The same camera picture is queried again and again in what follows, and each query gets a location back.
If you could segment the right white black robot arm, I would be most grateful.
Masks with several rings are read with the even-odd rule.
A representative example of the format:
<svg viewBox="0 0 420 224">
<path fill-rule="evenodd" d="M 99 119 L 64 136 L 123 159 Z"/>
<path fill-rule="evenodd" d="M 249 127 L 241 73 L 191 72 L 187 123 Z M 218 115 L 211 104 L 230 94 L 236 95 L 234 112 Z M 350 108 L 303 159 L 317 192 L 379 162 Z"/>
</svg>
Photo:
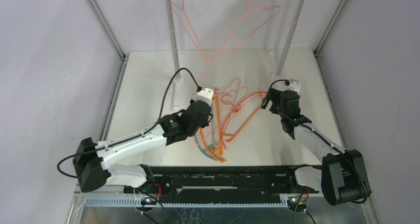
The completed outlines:
<svg viewBox="0 0 420 224">
<path fill-rule="evenodd" d="M 261 109 L 280 117 L 283 131 L 304 145 L 320 162 L 321 169 L 304 165 L 286 178 L 287 188 L 300 192 L 305 186 L 320 191 L 326 201 L 336 206 L 343 203 L 362 204 L 371 195 L 371 188 L 362 154 L 346 150 L 322 134 L 312 121 L 301 114 L 300 96 L 293 90 L 270 87 Z"/>
</svg>

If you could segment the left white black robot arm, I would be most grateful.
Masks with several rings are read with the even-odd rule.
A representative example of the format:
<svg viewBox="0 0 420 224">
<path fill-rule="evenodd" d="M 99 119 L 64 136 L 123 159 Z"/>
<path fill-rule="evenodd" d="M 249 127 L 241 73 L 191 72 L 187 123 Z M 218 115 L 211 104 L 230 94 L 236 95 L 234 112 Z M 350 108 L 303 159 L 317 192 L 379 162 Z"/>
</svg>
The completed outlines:
<svg viewBox="0 0 420 224">
<path fill-rule="evenodd" d="M 72 160 L 81 192 L 92 192 L 106 185 L 131 186 L 144 193 L 152 191 L 155 180 L 148 165 L 129 166 L 121 162 L 133 155 L 193 137 L 212 117 L 210 104 L 197 100 L 185 110 L 165 115 L 156 127 L 143 134 L 97 143 L 92 138 L 83 139 Z"/>
</svg>

